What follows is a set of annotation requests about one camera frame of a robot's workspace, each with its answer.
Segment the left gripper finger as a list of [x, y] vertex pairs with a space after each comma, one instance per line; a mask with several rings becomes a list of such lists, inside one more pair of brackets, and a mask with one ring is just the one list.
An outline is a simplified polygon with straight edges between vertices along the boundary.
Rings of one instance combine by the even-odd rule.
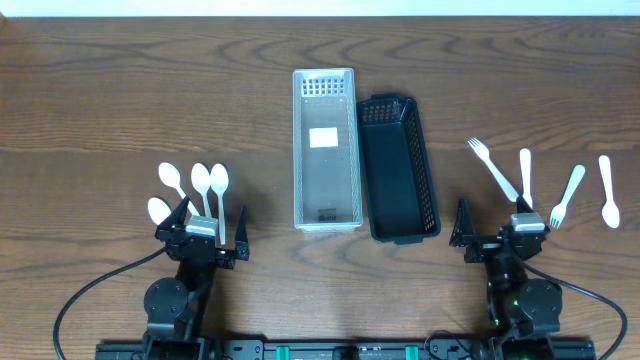
[[239, 222], [236, 228], [236, 234], [234, 238], [236, 250], [249, 249], [248, 235], [246, 231], [246, 222], [247, 222], [247, 208], [245, 206], [242, 206], [240, 216], [239, 216]]
[[156, 225], [156, 232], [170, 232], [176, 226], [183, 227], [185, 225], [186, 213], [190, 205], [190, 198], [186, 196], [181, 200], [179, 205], [172, 210], [172, 213], [160, 225]]

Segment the black plastic basket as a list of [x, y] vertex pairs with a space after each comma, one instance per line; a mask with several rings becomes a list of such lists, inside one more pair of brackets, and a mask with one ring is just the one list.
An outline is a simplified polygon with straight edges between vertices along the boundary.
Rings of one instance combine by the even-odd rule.
[[381, 243], [437, 236], [441, 222], [417, 101], [378, 94], [357, 103], [370, 230]]

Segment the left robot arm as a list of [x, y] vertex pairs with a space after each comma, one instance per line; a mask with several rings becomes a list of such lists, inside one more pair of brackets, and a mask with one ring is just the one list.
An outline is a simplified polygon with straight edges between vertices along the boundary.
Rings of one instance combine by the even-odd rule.
[[159, 197], [147, 202], [149, 216], [157, 225], [155, 238], [164, 243], [163, 252], [179, 267], [175, 276], [154, 282], [145, 293], [148, 320], [142, 359], [216, 358], [213, 341], [200, 335], [215, 271], [232, 270], [237, 260], [246, 261], [250, 256], [245, 207], [241, 208], [235, 246], [224, 249], [216, 245], [215, 233], [195, 219], [185, 219], [189, 204], [184, 198], [172, 210]]

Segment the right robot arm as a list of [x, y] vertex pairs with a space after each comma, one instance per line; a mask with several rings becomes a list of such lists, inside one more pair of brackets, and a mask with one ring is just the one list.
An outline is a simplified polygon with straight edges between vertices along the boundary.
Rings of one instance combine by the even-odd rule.
[[555, 359], [551, 335], [560, 329], [562, 290], [551, 280], [530, 278], [525, 261], [542, 250], [550, 232], [527, 202], [496, 235], [475, 232], [467, 202], [458, 203], [449, 241], [463, 248], [464, 261], [482, 263], [487, 274], [487, 311], [495, 328], [473, 343], [473, 359]]

